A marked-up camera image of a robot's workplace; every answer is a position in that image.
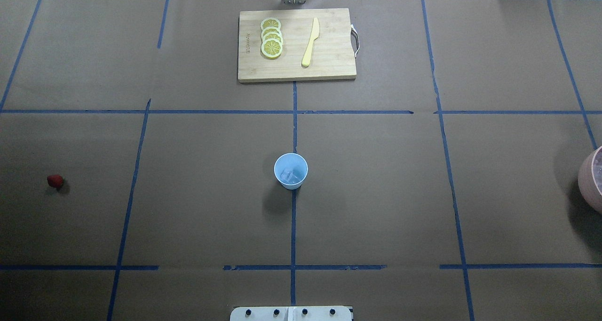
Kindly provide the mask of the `light blue cup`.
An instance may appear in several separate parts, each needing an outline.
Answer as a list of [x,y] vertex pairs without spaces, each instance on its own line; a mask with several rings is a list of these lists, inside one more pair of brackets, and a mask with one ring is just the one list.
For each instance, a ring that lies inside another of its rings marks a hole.
[[277,181],[288,190],[301,187],[308,173],[307,161],[297,153],[282,154],[274,164],[274,175]]

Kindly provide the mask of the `pink bowl with ice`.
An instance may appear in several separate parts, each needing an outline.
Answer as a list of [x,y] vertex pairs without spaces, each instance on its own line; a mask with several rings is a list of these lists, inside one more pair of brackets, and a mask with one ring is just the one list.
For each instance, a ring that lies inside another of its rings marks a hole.
[[602,213],[601,155],[600,146],[585,158],[578,171],[580,194],[598,214]]

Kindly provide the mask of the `yellow plastic knife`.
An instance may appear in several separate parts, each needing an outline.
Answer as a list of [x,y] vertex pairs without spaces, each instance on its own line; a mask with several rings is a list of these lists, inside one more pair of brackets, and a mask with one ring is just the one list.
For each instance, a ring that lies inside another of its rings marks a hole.
[[303,68],[308,68],[310,66],[310,62],[312,59],[312,53],[314,49],[314,43],[319,38],[320,34],[320,23],[318,17],[314,17],[312,20],[312,27],[310,30],[310,37],[308,40],[307,47],[303,53],[303,57],[301,60],[301,66]]

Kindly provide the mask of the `wooden cutting board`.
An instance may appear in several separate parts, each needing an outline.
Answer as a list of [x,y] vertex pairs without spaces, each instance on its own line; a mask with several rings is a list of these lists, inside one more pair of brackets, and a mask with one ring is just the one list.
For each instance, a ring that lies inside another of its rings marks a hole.
[[[301,66],[312,20],[318,17],[319,38],[314,43],[308,68]],[[265,18],[281,23],[283,51],[268,59],[261,53]],[[306,8],[293,10],[243,11],[239,14],[238,81],[353,80],[357,76],[352,46],[352,23],[348,8]]]

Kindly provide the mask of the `lemon slice four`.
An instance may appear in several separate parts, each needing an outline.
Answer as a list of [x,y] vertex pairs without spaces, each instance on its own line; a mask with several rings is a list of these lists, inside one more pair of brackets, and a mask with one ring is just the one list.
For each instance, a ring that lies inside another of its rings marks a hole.
[[268,59],[276,59],[280,57],[283,51],[283,44],[276,40],[269,40],[261,44],[261,53]]

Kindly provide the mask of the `lemon slice three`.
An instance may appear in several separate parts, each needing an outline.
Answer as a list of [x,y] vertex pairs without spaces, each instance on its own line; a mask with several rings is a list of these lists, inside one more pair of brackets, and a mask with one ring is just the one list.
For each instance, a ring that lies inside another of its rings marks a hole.
[[267,34],[265,34],[262,37],[262,43],[263,42],[267,42],[269,40],[276,40],[277,42],[279,42],[280,44],[283,43],[283,37],[282,34],[278,33],[278,32],[269,32]]

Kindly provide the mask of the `lemon slice two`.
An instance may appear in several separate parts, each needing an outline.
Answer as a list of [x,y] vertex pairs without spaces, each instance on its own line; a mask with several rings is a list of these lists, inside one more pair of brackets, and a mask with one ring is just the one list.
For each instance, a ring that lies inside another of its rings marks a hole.
[[282,32],[278,28],[267,27],[264,30],[262,30],[261,38],[263,41],[268,40],[268,39],[282,40],[283,36],[282,36]]

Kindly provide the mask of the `lemon slice one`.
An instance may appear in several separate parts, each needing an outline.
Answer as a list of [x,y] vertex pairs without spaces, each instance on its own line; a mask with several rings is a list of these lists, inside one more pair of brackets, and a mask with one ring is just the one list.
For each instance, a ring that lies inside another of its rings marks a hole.
[[260,26],[261,26],[262,30],[265,30],[265,29],[271,28],[271,27],[280,30],[282,25],[281,25],[279,19],[277,19],[277,18],[265,18],[262,20],[262,23],[260,24]]

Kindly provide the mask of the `white pillar with base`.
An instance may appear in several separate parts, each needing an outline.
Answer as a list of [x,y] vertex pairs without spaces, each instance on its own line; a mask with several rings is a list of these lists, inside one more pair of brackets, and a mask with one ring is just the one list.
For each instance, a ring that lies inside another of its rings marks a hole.
[[241,306],[230,313],[230,321],[353,321],[351,307],[314,306]]

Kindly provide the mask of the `red strawberry on table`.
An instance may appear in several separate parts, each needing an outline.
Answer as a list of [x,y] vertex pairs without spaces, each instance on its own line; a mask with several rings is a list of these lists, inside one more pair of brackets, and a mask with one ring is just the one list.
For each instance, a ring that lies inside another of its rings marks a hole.
[[50,187],[60,190],[64,186],[64,178],[59,174],[47,176],[47,183]]

